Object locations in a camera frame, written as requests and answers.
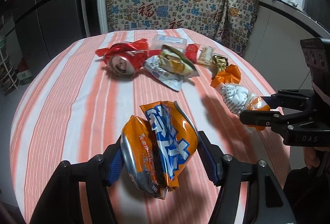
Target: refrigerator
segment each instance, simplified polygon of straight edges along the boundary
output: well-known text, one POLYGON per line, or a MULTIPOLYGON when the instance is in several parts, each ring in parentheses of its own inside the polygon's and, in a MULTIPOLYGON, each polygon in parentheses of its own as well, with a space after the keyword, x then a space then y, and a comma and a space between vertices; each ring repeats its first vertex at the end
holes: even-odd
POLYGON ((77 40, 99 35, 96 0, 13 0, 23 57, 33 76, 77 40))

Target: person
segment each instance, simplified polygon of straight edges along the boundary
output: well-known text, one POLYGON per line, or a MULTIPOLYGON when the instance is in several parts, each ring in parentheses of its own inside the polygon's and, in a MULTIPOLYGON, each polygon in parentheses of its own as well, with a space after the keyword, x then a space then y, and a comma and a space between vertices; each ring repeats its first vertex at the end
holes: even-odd
POLYGON ((317 175, 321 163, 319 156, 327 151, 330 151, 330 147, 303 147, 306 167, 294 169, 287 176, 283 191, 293 209, 297 224, 330 223, 329 167, 321 175, 317 175))

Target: patterned cloth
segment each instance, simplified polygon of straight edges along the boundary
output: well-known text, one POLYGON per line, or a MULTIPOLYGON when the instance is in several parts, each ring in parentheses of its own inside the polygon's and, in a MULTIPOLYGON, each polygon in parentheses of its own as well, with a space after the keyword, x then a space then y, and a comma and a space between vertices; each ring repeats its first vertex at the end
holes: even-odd
POLYGON ((186 28, 243 56, 257 4, 258 0, 107 0, 108 29, 186 28))
MULTIPOLYGON (((130 116, 145 118, 142 104, 159 100, 177 101, 198 130, 213 144, 240 161, 263 159, 284 185, 289 167, 289 147, 269 127, 262 132, 243 125, 230 113, 221 96, 210 86, 211 73, 196 65, 200 77, 182 84, 175 92, 145 71, 132 80, 109 76, 98 48, 155 35, 186 38, 188 43, 208 44, 215 52, 238 65, 240 84, 253 93, 274 93, 267 81, 244 59, 217 42, 187 29, 118 31, 75 42, 55 57, 35 78, 19 103, 12 125, 10 165, 19 209, 27 223, 48 180, 62 160, 86 162, 115 143, 130 116)), ((109 189, 120 224, 208 223, 219 188, 208 180, 198 153, 179 175, 180 187, 159 200, 136 188, 124 168, 109 189)), ((247 184, 241 185, 236 216, 242 223, 247 184)), ((86 186, 80 185, 84 223, 90 215, 86 186)))

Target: hand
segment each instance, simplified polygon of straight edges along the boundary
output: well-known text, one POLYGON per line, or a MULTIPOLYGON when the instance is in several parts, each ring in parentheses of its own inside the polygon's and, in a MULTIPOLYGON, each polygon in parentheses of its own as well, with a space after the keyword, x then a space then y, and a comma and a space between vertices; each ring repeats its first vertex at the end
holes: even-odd
POLYGON ((308 169, 313 166, 318 167, 320 165, 320 159, 316 155, 316 151, 330 151, 330 147, 303 147, 304 161, 308 169))

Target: table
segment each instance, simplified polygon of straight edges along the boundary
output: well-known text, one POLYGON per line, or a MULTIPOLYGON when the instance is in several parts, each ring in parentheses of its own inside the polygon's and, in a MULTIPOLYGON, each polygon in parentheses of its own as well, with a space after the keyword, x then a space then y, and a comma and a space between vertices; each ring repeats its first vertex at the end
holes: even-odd
MULTIPOLYGON (((186 38, 188 43, 212 46, 240 68, 241 84, 253 93, 274 90, 245 60, 231 50, 187 29, 118 31, 79 40, 55 57, 30 84, 14 116, 10 165, 19 208, 29 223, 49 178, 62 160, 85 162, 115 143, 134 114, 144 117, 139 105, 159 100, 178 101, 204 130, 211 143, 240 161, 265 160, 283 186, 289 169, 289 148, 270 128, 262 132, 240 123, 221 96, 210 87, 211 73, 197 66, 200 77, 184 82, 175 92, 145 72, 133 80, 109 75, 94 54, 98 48, 123 41, 151 39, 156 34, 186 38)), ((207 178, 198 153, 179 176, 180 188, 158 200, 138 190, 125 168, 109 189, 119 223, 207 223, 219 188, 207 178)), ((236 222, 244 215, 247 184, 242 183, 236 222)), ((80 184, 84 222, 91 223, 85 185, 80 184)))

